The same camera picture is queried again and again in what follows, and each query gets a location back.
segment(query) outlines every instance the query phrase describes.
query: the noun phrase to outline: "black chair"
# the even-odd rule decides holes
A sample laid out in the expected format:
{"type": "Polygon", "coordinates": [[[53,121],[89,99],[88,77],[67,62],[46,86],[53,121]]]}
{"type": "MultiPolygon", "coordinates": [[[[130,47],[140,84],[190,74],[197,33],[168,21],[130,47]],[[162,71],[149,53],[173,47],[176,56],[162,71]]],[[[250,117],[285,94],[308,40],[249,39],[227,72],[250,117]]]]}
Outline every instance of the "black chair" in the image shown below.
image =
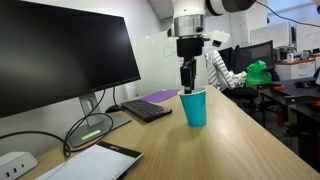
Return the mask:
{"type": "MultiPolygon", "coordinates": [[[[262,60],[267,65],[267,71],[271,73],[272,81],[279,80],[275,71],[274,59],[273,59],[273,42],[268,41],[265,43],[235,49],[227,48],[220,50],[219,54],[224,60],[228,70],[232,70],[235,74],[246,71],[246,68],[257,60],[262,60]]],[[[240,105],[247,104],[249,108],[249,114],[255,111],[255,99],[258,97],[258,91],[252,87],[239,87],[233,90],[226,89],[222,92],[224,95],[233,99],[240,105]],[[242,103],[241,100],[247,100],[249,103],[242,103]]]]}

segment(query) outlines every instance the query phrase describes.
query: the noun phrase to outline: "monitor screen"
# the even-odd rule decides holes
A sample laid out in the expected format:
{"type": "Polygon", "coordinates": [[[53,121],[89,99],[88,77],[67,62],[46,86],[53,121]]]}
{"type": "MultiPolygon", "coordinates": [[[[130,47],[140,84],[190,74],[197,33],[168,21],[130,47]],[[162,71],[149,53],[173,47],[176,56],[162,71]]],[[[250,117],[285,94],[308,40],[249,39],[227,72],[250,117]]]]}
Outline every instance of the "monitor screen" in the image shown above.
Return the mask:
{"type": "Polygon", "coordinates": [[[0,117],[140,79],[122,17],[0,1],[0,117]]]}

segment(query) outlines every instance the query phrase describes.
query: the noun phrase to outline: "green plastic bag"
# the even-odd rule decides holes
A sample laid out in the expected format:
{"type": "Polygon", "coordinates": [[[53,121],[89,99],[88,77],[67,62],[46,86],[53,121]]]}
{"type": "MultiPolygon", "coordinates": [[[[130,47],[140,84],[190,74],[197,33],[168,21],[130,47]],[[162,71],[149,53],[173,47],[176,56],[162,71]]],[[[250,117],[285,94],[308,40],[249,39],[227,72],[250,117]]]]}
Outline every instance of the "green plastic bag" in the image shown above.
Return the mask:
{"type": "Polygon", "coordinates": [[[267,68],[265,62],[257,60],[247,67],[247,80],[246,87],[250,87],[256,84],[264,84],[271,82],[271,74],[269,71],[264,71],[267,68]]]}

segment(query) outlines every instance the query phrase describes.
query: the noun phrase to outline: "blue plastic cup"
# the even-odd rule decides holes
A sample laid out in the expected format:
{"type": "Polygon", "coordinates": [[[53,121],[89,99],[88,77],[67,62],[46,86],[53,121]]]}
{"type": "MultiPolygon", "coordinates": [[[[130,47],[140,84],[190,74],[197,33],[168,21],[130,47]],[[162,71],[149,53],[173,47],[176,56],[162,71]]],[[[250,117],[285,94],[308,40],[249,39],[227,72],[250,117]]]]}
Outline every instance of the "blue plastic cup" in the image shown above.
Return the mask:
{"type": "Polygon", "coordinates": [[[207,123],[206,91],[204,87],[196,88],[191,94],[178,92],[188,124],[192,127],[202,127],[207,123]]]}

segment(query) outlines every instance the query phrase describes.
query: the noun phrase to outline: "black keyboard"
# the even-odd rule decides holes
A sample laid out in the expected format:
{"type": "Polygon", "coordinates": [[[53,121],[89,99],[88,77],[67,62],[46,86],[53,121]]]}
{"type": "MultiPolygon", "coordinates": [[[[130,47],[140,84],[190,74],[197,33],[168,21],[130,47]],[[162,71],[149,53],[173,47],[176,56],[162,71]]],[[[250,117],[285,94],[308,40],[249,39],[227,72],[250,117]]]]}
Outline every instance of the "black keyboard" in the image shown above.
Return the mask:
{"type": "Polygon", "coordinates": [[[151,122],[172,112],[169,108],[158,106],[140,99],[124,102],[121,103],[121,105],[145,122],[151,122]]]}

